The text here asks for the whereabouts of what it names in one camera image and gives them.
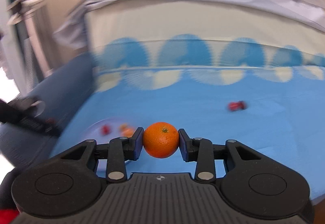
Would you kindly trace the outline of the dark red jujube date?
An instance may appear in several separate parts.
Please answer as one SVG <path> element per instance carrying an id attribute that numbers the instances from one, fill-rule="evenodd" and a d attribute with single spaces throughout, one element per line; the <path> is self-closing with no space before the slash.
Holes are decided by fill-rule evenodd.
<path id="1" fill-rule="evenodd" d="M 239 101 L 238 105 L 239 105 L 241 110 L 245 110 L 247 108 L 247 104 L 246 104 L 245 101 Z"/>

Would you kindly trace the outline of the red candy fruit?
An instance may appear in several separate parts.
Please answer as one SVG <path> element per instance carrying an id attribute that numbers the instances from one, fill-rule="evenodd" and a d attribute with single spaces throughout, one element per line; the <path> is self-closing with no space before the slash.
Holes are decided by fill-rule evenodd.
<path id="1" fill-rule="evenodd" d="M 237 101 L 237 102 L 230 102 L 227 106 L 229 111 L 238 111 L 242 109 L 242 102 L 241 101 Z"/>

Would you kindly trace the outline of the orange tangerine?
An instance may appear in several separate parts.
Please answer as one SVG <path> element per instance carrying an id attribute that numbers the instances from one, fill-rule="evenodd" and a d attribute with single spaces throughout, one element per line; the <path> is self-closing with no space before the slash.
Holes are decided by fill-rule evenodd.
<path id="1" fill-rule="evenodd" d="M 146 128 L 143 134 L 143 147 L 151 156 L 165 159 L 173 155 L 179 147 L 177 129 L 166 122 L 157 122 Z"/>
<path id="2" fill-rule="evenodd" d="M 135 129 L 133 127 L 129 126 L 128 124 L 124 123 L 119 126 L 119 132 L 120 132 L 121 136 L 131 138 L 135 132 Z"/>

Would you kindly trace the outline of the light blue plate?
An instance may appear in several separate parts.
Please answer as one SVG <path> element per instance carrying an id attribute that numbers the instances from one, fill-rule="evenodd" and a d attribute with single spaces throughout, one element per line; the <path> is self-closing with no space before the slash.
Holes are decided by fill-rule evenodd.
<path id="1" fill-rule="evenodd" d="M 81 141 L 93 139 L 98 144 L 106 144 L 121 136 L 131 137 L 136 128 L 136 122 L 125 118 L 105 118 L 85 129 Z"/>

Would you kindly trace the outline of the red wrapped fruit on plate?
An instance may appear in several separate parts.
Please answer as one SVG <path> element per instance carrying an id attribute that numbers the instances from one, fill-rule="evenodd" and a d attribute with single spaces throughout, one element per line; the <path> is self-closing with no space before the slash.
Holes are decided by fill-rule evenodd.
<path id="1" fill-rule="evenodd" d="M 100 128 L 100 133 L 102 136 L 107 136 L 111 133 L 111 127 L 107 124 L 104 124 Z"/>

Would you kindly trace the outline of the orange tangerine front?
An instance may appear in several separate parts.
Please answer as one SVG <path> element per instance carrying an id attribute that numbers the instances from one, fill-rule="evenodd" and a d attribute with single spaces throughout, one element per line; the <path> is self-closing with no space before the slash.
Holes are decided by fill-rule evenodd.
<path id="1" fill-rule="evenodd" d="M 135 129 L 133 127 L 129 126 L 128 124 L 124 123 L 119 126 L 119 132 L 120 132 L 121 136 L 131 138 L 135 132 Z"/>

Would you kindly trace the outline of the black smartphone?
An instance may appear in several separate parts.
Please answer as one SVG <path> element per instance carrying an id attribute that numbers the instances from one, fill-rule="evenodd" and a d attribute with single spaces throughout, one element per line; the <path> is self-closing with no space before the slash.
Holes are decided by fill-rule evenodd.
<path id="1" fill-rule="evenodd" d="M 45 102 L 37 97 L 16 98 L 6 103 L 1 100 L 1 123 L 9 123 L 31 132 L 59 137 L 61 130 L 52 119 L 43 120 L 40 114 L 45 110 Z"/>

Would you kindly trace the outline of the blue fan-pattern cloth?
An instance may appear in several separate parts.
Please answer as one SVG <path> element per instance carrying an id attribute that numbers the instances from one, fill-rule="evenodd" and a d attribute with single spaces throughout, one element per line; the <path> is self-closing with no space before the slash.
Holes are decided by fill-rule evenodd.
<path id="1" fill-rule="evenodd" d="M 296 170 L 324 197 L 324 32 L 268 12 L 125 1 L 85 14 L 94 92 L 54 147 L 111 117 L 236 139 Z M 245 101 L 245 110 L 229 111 Z"/>

